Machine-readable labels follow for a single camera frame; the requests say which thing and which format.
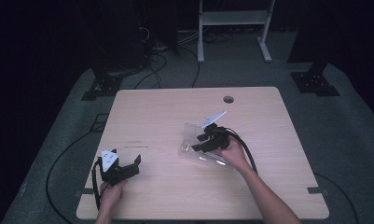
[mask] gray carpet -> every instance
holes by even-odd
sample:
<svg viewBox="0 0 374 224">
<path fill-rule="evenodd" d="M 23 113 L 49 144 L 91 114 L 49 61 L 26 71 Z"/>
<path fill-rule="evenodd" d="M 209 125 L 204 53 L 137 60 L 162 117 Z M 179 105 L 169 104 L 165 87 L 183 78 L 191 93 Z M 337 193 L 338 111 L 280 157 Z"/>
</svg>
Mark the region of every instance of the gray carpet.
<svg viewBox="0 0 374 224">
<path fill-rule="evenodd" d="M 360 223 L 374 223 L 374 115 L 356 93 L 349 79 L 329 65 L 324 71 L 328 82 L 340 96 L 317 97 L 301 94 L 291 72 L 307 71 L 310 63 L 286 63 L 296 33 L 268 34 L 271 63 L 264 63 L 256 42 L 257 33 L 233 35 L 228 42 L 204 46 L 205 63 L 200 65 L 195 88 L 274 86 L 279 89 L 298 137 L 330 211 L 325 220 L 304 220 L 303 223 L 355 223 L 352 202 Z M 196 41 L 182 47 L 194 52 Z M 160 53 L 167 60 L 158 74 L 146 78 L 137 89 L 191 88 L 198 73 L 197 60 L 189 51 L 179 55 Z M 153 56 L 154 69 L 163 65 L 163 58 Z M 133 89 L 151 70 L 125 77 L 121 89 Z M 80 79 L 64 102 L 21 191 L 10 206 L 3 223 L 65 223 L 48 202 L 46 180 L 52 164 L 48 192 L 59 212 L 73 223 L 79 220 L 76 208 L 79 194 L 90 171 L 101 133 L 90 133 L 90 126 L 100 113 L 109 113 L 114 97 L 98 97 L 81 101 L 94 80 L 91 70 Z M 127 221 L 125 223 L 142 223 Z M 145 223 L 174 223 L 149 221 Z M 176 223 L 194 223 L 186 220 Z M 251 223 L 251 221 L 208 221 L 208 223 Z"/>
</svg>

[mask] white metal stand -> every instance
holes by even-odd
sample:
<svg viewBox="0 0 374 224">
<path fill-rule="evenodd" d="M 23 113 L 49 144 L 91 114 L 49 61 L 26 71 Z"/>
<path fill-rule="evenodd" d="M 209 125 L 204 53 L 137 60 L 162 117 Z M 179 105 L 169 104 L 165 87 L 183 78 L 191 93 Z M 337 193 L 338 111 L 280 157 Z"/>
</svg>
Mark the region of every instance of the white metal stand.
<svg viewBox="0 0 374 224">
<path fill-rule="evenodd" d="M 265 40 L 268 34 L 271 15 L 275 0 L 270 0 L 268 10 L 254 11 L 203 11 L 203 1 L 200 1 L 199 8 L 199 42 L 198 42 L 198 62 L 204 63 L 203 52 L 203 25 L 247 25 L 264 24 L 263 34 L 258 37 L 258 44 L 261 48 L 266 63 L 271 62 L 271 56 L 266 47 Z"/>
</svg>

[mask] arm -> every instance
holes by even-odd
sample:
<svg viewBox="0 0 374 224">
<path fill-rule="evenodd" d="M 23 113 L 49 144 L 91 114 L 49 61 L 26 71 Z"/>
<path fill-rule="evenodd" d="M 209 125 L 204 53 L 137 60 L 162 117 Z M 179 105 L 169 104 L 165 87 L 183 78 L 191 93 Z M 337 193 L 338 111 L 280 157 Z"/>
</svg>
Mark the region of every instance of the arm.
<svg viewBox="0 0 374 224">
<path fill-rule="evenodd" d="M 122 180 L 114 186 L 110 186 L 108 183 L 103 183 L 100 186 L 101 205 L 99 214 L 96 218 L 96 224 L 109 224 L 114 217 L 117 207 L 117 203 L 122 196 L 123 187 L 128 180 Z"/>
<path fill-rule="evenodd" d="M 244 178 L 256 205 L 266 223 L 301 223 L 289 206 L 277 196 L 258 176 L 247 162 L 242 146 L 233 137 L 229 138 L 227 149 L 217 149 L 220 155 L 232 165 Z"/>
</svg>

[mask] black metal base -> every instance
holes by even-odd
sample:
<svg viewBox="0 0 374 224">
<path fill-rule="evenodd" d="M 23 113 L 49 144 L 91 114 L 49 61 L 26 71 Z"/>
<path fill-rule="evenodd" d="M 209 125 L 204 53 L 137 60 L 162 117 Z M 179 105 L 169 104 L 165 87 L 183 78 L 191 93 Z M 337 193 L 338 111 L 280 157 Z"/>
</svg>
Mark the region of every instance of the black metal base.
<svg viewBox="0 0 374 224">
<path fill-rule="evenodd" d="M 85 91 L 81 101 L 95 101 L 96 97 L 115 96 L 120 89 L 121 83 L 122 78 L 113 78 L 106 81 L 103 85 L 103 83 L 99 84 L 95 78 L 90 86 L 90 90 Z"/>
<path fill-rule="evenodd" d="M 323 75 L 312 76 L 308 72 L 293 72 L 300 93 L 315 93 L 317 96 L 340 96 L 334 86 L 329 85 Z"/>
</svg>

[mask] wooden table top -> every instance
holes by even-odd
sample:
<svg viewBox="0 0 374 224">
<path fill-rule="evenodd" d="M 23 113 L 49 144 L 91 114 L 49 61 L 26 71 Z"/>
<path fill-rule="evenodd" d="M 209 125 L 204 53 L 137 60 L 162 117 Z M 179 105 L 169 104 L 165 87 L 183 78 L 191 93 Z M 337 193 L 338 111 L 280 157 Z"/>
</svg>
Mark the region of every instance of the wooden table top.
<svg viewBox="0 0 374 224">
<path fill-rule="evenodd" d="M 231 96 L 234 102 L 224 102 Z M 273 87 L 119 91 L 96 157 L 116 148 L 119 165 L 141 154 L 140 174 L 129 179 L 115 219 L 245 220 L 262 216 L 234 169 L 194 162 L 178 155 L 185 123 L 226 110 L 216 124 L 234 130 L 249 147 L 260 177 L 299 218 L 324 219 L 329 212 L 283 99 Z M 97 171 L 98 185 L 102 183 Z M 89 174 L 86 189 L 92 189 Z M 92 194 L 76 210 L 95 219 Z"/>
</svg>

